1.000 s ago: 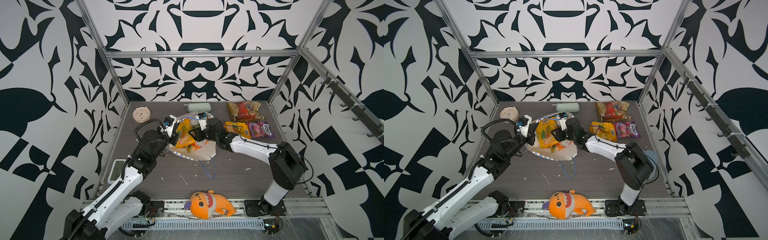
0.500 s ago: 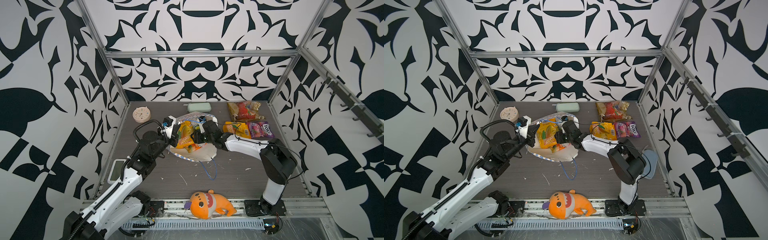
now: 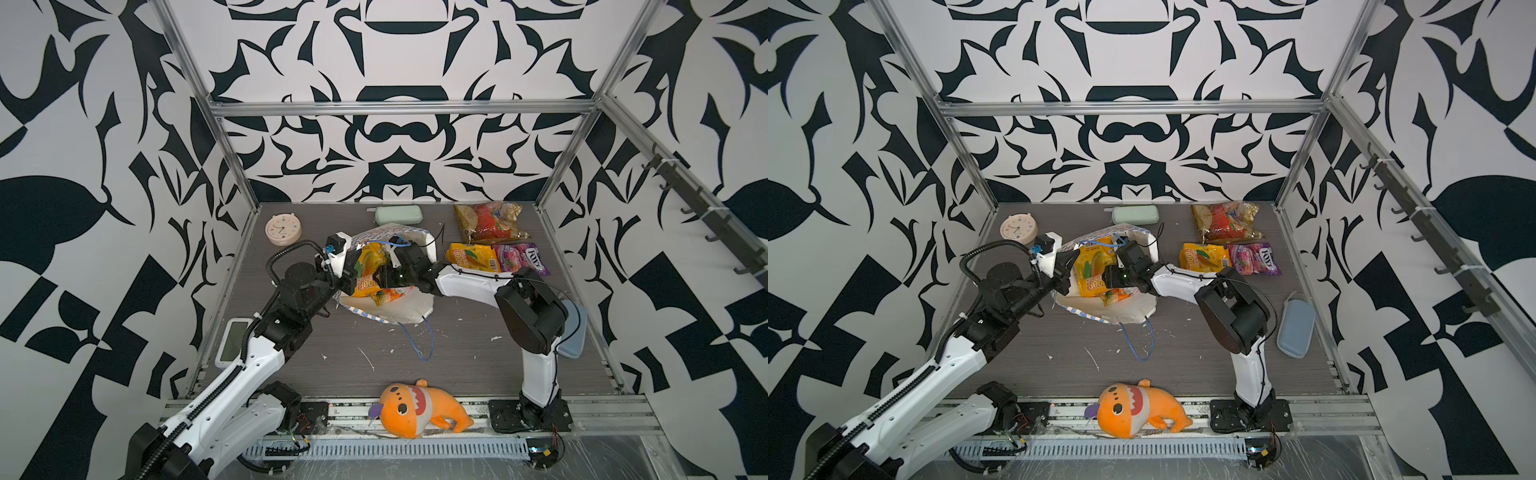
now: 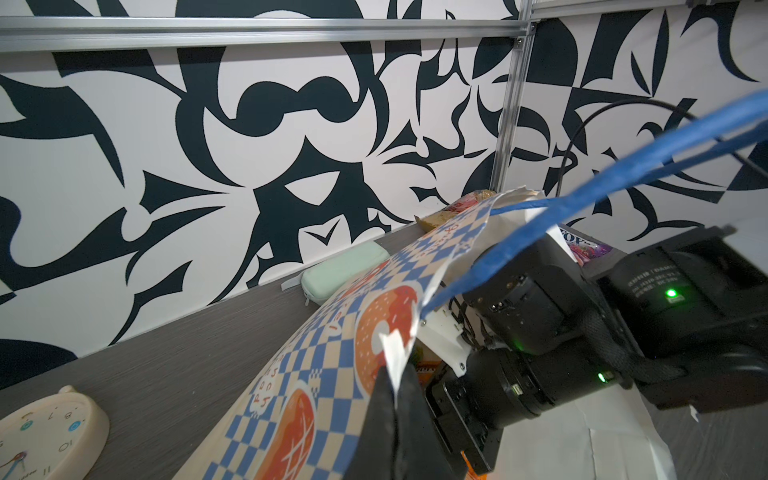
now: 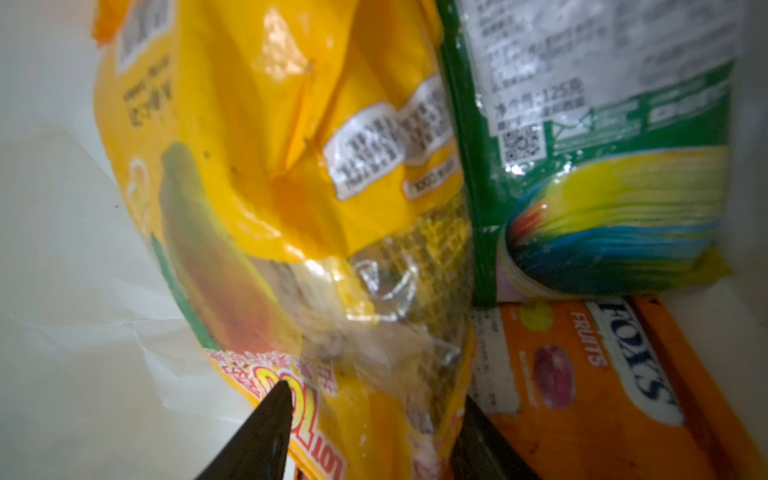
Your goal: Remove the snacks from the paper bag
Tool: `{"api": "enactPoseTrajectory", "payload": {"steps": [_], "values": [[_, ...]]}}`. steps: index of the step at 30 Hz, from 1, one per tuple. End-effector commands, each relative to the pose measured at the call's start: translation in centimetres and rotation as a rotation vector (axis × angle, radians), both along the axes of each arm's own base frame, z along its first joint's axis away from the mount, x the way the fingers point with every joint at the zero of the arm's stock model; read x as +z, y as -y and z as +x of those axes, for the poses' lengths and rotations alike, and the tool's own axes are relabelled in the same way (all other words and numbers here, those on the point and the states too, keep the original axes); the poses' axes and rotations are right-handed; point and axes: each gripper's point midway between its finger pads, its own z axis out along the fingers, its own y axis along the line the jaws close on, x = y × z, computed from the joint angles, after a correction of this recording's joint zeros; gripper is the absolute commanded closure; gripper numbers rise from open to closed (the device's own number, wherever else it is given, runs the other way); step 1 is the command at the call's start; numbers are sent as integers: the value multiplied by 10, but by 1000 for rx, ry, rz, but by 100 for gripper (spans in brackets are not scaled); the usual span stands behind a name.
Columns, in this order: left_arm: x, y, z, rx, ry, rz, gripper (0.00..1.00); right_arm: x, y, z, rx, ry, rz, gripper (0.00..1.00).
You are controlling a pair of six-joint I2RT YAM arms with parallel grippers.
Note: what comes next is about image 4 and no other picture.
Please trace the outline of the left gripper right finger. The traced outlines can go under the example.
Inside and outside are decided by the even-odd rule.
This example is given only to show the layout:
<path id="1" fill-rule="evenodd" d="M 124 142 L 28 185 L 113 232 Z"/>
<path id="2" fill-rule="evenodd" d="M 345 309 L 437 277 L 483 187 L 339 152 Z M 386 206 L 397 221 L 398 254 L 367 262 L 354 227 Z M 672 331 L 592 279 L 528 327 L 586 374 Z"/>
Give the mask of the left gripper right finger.
<path id="1" fill-rule="evenodd" d="M 435 430 L 413 365 L 402 375 L 396 399 L 396 479 L 456 479 Z"/>

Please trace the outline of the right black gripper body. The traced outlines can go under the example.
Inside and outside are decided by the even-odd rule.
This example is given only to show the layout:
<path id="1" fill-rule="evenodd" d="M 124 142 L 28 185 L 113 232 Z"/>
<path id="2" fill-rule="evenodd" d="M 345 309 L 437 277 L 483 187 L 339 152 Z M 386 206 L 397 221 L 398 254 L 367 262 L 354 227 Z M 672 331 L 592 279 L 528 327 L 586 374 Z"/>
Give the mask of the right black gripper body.
<path id="1" fill-rule="evenodd" d="M 441 367 L 425 388 L 433 424 L 459 474 L 494 470 L 504 429 L 631 379 L 602 359 L 579 325 L 597 293 L 551 236 L 535 241 L 464 294 L 485 345 L 462 376 Z"/>

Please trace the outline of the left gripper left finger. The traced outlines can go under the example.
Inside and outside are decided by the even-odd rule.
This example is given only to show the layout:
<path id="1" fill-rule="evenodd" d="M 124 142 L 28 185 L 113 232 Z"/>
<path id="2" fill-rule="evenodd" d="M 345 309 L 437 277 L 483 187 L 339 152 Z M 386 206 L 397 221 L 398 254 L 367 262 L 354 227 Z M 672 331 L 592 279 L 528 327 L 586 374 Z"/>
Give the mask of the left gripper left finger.
<path id="1" fill-rule="evenodd" d="M 395 395 L 387 369 L 377 372 L 363 429 L 344 480 L 393 479 L 397 445 Z"/>

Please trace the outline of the blue checkered paper bag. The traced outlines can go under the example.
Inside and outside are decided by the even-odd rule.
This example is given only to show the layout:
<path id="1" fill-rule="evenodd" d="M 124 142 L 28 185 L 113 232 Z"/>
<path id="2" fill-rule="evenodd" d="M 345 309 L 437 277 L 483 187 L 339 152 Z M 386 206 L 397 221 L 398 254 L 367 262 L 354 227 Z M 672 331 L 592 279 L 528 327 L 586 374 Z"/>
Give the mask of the blue checkered paper bag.
<path id="1" fill-rule="evenodd" d="M 767 95 L 759 91 L 663 134 L 568 195 L 548 199 L 516 189 L 462 212 L 329 298 L 256 376 L 178 477 L 343 478 L 381 367 L 396 408 L 408 363 L 425 398 L 441 367 L 463 375 L 470 352 L 485 345 L 480 318 L 464 294 L 546 235 L 577 263 L 559 229 L 571 215 L 612 193 L 766 140 Z"/>

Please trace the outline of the purple pink candy bag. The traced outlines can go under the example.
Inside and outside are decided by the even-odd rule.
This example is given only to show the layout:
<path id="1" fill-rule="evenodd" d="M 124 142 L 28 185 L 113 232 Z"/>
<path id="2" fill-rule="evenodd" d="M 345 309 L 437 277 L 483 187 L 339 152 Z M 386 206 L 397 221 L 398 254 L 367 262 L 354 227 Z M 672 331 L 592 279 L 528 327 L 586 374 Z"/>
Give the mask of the purple pink candy bag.
<path id="1" fill-rule="evenodd" d="M 600 243 L 591 237 L 587 238 L 567 226 L 560 226 L 559 229 L 580 266 L 584 266 L 585 264 L 608 255 L 613 251 L 612 247 Z"/>

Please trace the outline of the gold red fruit snack bag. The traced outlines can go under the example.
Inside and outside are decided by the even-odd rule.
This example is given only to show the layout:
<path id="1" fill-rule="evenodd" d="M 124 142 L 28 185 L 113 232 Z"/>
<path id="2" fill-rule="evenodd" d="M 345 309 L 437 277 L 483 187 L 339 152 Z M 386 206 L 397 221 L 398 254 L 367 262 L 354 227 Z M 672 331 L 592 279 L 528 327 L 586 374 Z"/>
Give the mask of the gold red fruit snack bag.
<path id="1" fill-rule="evenodd" d="M 414 219 L 416 224 L 419 225 L 424 232 L 429 232 L 443 225 L 465 210 L 468 210 L 478 203 L 495 195 L 496 192 L 493 190 L 476 190 L 463 195 L 461 198 L 433 214 L 423 218 L 415 216 Z"/>

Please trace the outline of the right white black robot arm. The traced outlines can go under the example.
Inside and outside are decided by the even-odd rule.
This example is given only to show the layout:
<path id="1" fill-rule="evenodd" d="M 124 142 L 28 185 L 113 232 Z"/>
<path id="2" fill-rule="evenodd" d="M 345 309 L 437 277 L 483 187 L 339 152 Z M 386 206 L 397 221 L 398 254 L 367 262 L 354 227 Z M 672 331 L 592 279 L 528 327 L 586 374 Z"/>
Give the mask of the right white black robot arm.
<path id="1" fill-rule="evenodd" d="M 767 277 L 698 228 L 591 276 L 550 237 L 464 297 L 495 346 L 425 389 L 457 474 L 491 472 L 505 427 L 609 386 L 703 413 L 767 399 Z"/>

